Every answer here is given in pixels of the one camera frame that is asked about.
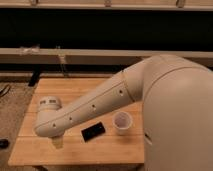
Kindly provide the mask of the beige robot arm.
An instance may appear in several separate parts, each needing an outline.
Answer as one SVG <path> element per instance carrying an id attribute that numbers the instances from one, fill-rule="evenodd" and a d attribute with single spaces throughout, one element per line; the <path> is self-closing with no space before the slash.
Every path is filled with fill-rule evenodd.
<path id="1" fill-rule="evenodd" d="M 213 71 L 175 55 L 138 62 L 65 107 L 42 98 L 34 130 L 55 137 L 137 101 L 145 171 L 213 171 Z"/>

